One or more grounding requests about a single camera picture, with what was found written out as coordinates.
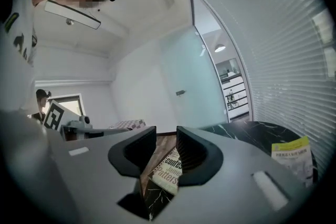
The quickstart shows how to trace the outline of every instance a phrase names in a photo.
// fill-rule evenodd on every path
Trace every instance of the white t-shirt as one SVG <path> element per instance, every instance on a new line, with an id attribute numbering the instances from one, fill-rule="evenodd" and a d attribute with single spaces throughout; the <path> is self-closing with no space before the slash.
<path id="1" fill-rule="evenodd" d="M 13 0 L 11 14 L 0 28 L 0 110 L 38 113 L 36 44 L 32 0 Z"/>

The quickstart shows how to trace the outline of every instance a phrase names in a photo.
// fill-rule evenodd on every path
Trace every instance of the person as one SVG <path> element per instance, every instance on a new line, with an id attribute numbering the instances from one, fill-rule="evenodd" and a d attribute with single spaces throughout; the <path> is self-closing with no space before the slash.
<path id="1" fill-rule="evenodd" d="M 43 110 L 43 108 L 46 107 L 46 104 L 47 104 L 47 101 L 48 101 L 49 97 L 51 97 L 51 92 L 48 92 L 48 94 L 47 94 L 46 91 L 42 90 L 42 89 L 38 89 L 36 91 L 38 113 L 33 114 L 31 118 L 39 120 L 41 124 L 43 123 L 43 121 L 46 117 L 45 113 L 42 110 Z"/>
<path id="2" fill-rule="evenodd" d="M 34 58 L 37 37 L 34 7 L 44 0 L 12 0 L 12 10 L 0 27 L 0 110 L 38 112 Z M 55 0 L 62 5 L 94 7 L 106 0 Z"/>

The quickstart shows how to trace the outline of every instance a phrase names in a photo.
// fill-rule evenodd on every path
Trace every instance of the black cap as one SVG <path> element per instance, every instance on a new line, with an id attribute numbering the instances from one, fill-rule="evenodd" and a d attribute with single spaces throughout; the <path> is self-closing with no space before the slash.
<path id="1" fill-rule="evenodd" d="M 45 90 L 38 89 L 36 91 L 36 98 L 43 98 L 43 97 L 46 97 L 46 98 L 51 97 L 51 92 L 48 91 L 48 94 L 47 94 Z"/>

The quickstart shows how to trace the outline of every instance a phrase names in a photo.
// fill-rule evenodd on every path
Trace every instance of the frosted glass door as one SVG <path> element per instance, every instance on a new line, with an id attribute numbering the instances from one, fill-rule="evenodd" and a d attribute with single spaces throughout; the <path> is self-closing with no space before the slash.
<path id="1" fill-rule="evenodd" d="M 160 40 L 161 72 L 178 124 L 200 128 L 227 123 L 221 85 L 207 50 L 194 27 Z M 177 96 L 179 91 L 185 93 Z"/>

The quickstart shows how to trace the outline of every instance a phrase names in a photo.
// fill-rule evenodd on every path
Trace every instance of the checkered cloth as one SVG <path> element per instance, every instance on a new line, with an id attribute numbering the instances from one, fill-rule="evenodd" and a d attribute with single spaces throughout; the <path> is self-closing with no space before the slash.
<path id="1" fill-rule="evenodd" d="M 134 130 L 134 129 L 143 128 L 145 126 L 146 126 L 146 123 L 145 123 L 144 120 L 120 121 L 120 122 L 117 122 L 115 125 L 112 125 L 111 127 L 109 127 L 109 129 L 113 129 L 113 128 L 119 128 L 119 129 L 128 128 L 128 129 Z"/>

